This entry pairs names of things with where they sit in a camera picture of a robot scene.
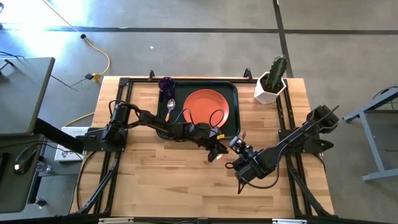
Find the white pot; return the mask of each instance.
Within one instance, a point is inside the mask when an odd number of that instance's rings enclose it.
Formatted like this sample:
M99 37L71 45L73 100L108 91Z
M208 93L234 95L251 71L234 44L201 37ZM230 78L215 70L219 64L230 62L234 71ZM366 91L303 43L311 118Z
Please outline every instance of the white pot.
M260 79L268 74L269 72L265 72L264 74L261 75L261 77L257 80L256 88L254 89L254 98L261 104L272 103L273 101L276 100L276 98L280 95L280 93L282 93L283 90L286 88L285 81L282 79L281 80L282 88L278 93L269 93L264 91L262 89Z

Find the black tray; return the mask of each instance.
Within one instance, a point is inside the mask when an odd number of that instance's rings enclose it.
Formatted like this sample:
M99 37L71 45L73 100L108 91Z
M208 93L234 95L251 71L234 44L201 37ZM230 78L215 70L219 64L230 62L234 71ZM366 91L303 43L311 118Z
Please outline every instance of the black tray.
M238 90L236 86L230 82L222 81L186 81L175 82L175 108L170 113L169 122L173 123L181 112L183 104L188 96L197 90L209 89L217 91L223 95L229 106L229 115L225 124L221 127L221 132L225 138L233 138L241 131L241 123L239 118L239 103L238 103ZM167 100L162 92L159 92L159 101L157 104L157 117L165 119L167 115ZM183 115L178 119L178 122L186 122ZM169 137L162 132L157 131L157 134L164 139Z

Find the purple cup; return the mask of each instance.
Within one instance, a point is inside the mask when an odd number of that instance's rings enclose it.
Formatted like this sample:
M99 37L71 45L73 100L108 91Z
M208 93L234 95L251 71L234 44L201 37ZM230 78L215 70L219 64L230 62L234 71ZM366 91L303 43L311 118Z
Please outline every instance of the purple cup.
M166 100L174 98L175 82L171 77L163 77L160 79L158 86L162 94L166 97Z

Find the orange plate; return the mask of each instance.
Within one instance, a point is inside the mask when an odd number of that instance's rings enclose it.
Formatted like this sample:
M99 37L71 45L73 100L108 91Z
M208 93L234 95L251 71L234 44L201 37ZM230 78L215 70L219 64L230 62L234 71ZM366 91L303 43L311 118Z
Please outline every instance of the orange plate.
M223 95L214 90L198 90L191 93L185 100L183 108L189 108L192 114L192 119L197 123L209 123L211 114L216 110L223 110L224 117L217 127L222 127L225 124L229 115L229 106ZM221 120L223 113L217 111L211 117L211 124L215 125ZM187 122L191 122L188 110L184 111L184 118Z

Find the gray floor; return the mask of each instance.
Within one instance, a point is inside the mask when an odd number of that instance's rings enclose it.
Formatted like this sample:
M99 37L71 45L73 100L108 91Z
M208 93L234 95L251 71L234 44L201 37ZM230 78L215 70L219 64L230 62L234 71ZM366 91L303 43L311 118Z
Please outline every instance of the gray floor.
M0 50L27 57L55 57L53 75L67 83L101 72L105 58L75 32L43 32L41 27L64 26L41 1L2 0L4 26ZM59 13L77 26L93 27L211 27L275 29L271 0L201 1L52 1ZM285 29L398 29L394 0L279 0ZM281 54L278 34L193 34L89 32L88 38L109 54L107 75L233 76L246 67L261 75ZM312 107L340 105L339 117L369 101L379 90L398 84L396 35L286 35L294 77L305 79ZM84 82L76 92L51 79L40 117L57 127L94 110L100 86ZM90 125L86 119L78 126ZM335 147L325 153L326 174L337 215L397 223L398 178L363 183L376 171L359 121L340 123L326 137ZM391 153L393 164L398 153ZM49 202L39 210L0 215L0 220L66 214L76 177L46 177L39 197Z

